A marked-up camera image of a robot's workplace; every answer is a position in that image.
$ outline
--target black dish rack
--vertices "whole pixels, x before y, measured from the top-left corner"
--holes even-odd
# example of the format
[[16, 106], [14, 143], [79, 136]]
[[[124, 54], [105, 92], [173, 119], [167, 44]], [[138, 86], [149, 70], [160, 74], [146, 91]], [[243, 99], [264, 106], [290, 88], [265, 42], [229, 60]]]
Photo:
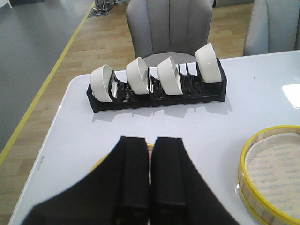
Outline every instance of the black dish rack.
[[[218, 66], [221, 73], [222, 81], [220, 83], [205, 83], [201, 76], [198, 64], [196, 63], [197, 75], [191, 75], [186, 65], [187, 75], [183, 75], [179, 67], [180, 83], [182, 95], [167, 95], [158, 79], [150, 74], [148, 68], [148, 90], [149, 94], [137, 95], [135, 94], [129, 83], [120, 81], [115, 72], [112, 75], [108, 84], [108, 93], [112, 102], [98, 101], [89, 84], [87, 89], [87, 96], [94, 113], [105, 110], [121, 110], [129, 108], [142, 108], [142, 107], [157, 107], [178, 104], [195, 104], [200, 102], [219, 101], [224, 102], [226, 96], [227, 78], [224, 70], [217, 58]], [[117, 83], [117, 92], [114, 96], [111, 92], [112, 83]]]

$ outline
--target table surface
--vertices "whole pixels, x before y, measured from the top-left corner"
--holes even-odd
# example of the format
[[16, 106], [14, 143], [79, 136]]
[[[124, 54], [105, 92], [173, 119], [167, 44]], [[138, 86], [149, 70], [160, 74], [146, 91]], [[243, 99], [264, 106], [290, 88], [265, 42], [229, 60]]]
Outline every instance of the table surface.
[[[237, 189], [237, 168], [246, 141], [275, 125], [300, 125], [299, 105], [283, 92], [300, 83], [300, 51], [221, 60], [228, 79], [225, 102], [93, 113], [86, 96], [90, 75], [73, 79], [58, 108], [21, 193], [11, 225], [31, 207], [83, 178], [121, 135], [181, 137], [197, 170], [231, 215], [256, 225]], [[195, 74], [195, 64], [189, 64]], [[156, 76], [156, 68], [151, 69]], [[117, 71], [126, 80], [125, 71]]]

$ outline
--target white bowl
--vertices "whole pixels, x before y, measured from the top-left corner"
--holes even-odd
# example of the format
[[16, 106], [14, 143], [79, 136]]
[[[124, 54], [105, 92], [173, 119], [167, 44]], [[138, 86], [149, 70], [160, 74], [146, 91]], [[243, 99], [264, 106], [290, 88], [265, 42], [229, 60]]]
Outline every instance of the white bowl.
[[[112, 75], [112, 69], [109, 65], [105, 64], [104, 66], [95, 69], [90, 75], [90, 86], [95, 98], [100, 102], [112, 102], [108, 94], [108, 84]], [[111, 93], [114, 97], [117, 94], [117, 83], [113, 81]]]
[[179, 72], [171, 56], [158, 64], [157, 73], [167, 95], [182, 95]]
[[148, 67], [141, 57], [136, 58], [126, 67], [127, 82], [137, 95], [148, 94]]
[[211, 43], [196, 51], [196, 60], [205, 83], [220, 83], [222, 81], [217, 58]]

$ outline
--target gray chair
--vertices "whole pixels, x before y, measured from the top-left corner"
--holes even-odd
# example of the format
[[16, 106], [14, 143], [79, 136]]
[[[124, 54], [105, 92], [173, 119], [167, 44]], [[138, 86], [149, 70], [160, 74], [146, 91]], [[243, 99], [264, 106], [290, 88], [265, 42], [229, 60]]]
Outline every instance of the gray chair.
[[255, 0], [244, 55], [300, 49], [300, 0]]
[[196, 62], [207, 44], [212, 16], [210, 0], [131, 0], [126, 11], [135, 56], [157, 66], [172, 56], [175, 63]]

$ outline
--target gray floor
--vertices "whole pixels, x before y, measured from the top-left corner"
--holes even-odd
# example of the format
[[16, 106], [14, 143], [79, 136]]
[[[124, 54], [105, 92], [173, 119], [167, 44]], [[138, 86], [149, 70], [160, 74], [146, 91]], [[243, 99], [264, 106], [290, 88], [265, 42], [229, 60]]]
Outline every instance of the gray floor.
[[93, 0], [0, 8], [0, 152]]

